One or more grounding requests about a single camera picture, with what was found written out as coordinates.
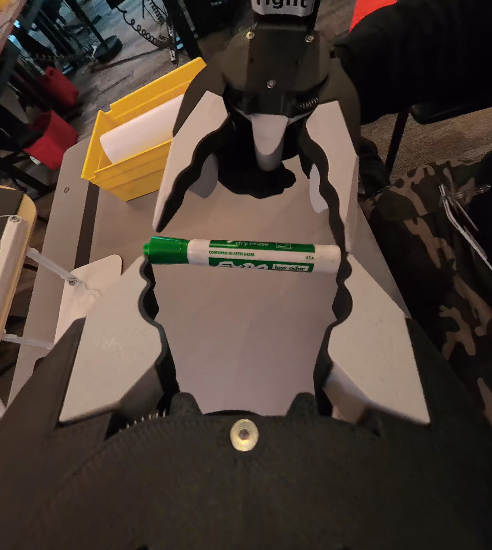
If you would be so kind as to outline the green dry-erase marker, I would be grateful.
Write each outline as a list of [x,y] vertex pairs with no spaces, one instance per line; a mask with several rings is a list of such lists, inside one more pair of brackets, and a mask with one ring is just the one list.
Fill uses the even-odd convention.
[[194,265],[291,273],[337,273],[336,245],[154,236],[142,248],[152,265]]

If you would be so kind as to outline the person's right forearm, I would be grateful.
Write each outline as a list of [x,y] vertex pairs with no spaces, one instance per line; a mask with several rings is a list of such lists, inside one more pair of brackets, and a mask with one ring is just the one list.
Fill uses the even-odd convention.
[[361,124],[492,89],[492,1],[397,1],[336,44]]

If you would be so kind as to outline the person's camouflage pants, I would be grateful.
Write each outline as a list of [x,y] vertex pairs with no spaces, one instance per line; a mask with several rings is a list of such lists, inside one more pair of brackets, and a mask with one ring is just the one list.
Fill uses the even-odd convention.
[[479,163],[442,160],[408,171],[361,202],[412,318],[492,426],[492,272],[447,216],[443,194],[474,201]]

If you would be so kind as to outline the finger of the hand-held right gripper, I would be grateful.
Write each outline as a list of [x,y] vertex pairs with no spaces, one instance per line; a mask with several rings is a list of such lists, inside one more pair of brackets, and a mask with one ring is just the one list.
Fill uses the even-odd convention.
[[208,198],[218,182],[215,153],[233,133],[223,97],[207,91],[174,136],[162,176],[153,229],[164,230],[191,191]]
[[360,136],[359,112],[342,107],[338,100],[321,103],[305,122],[305,156],[313,209],[328,210],[333,237],[345,251],[352,251],[358,210]]

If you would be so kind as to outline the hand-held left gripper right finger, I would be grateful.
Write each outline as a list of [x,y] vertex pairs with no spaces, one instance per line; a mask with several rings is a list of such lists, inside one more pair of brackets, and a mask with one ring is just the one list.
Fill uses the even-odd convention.
[[348,317],[331,329],[326,351],[330,373],[323,391],[332,416],[359,423],[371,410],[428,425],[426,405],[407,317],[352,256],[345,287],[352,298]]

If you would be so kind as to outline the red plastic bin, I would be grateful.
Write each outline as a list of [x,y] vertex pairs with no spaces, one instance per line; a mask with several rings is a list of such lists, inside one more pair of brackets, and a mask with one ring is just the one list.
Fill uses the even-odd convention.
[[40,113],[28,128],[23,150],[50,170],[58,170],[66,151],[77,143],[77,131],[55,111]]

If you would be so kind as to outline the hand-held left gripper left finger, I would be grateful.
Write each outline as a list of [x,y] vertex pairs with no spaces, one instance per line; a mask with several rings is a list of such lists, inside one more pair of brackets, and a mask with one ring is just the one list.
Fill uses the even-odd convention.
[[75,354],[60,423],[116,413],[129,423],[169,414],[175,364],[164,328],[155,279],[140,256],[95,302]]

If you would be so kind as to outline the person's right hand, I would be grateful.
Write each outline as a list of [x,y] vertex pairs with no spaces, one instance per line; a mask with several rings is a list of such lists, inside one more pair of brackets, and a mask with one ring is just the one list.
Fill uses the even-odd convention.
[[237,195],[256,199],[276,196],[291,188],[296,176],[283,163],[270,171],[259,168],[250,120],[237,115],[232,121],[233,134],[216,153],[219,182]]

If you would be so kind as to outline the yellow plastic bin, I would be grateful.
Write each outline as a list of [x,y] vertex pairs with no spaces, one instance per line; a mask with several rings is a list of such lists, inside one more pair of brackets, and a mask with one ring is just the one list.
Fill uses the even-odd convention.
[[106,132],[184,94],[205,66],[201,57],[195,58],[115,101],[109,111],[99,111],[87,149],[82,178],[123,201],[159,190],[172,140],[112,164],[99,139]]

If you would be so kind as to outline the white roll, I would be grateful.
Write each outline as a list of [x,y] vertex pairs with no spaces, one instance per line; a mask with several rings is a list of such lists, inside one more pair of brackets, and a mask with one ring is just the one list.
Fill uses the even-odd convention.
[[106,132],[99,141],[112,164],[171,141],[184,95],[181,94]]

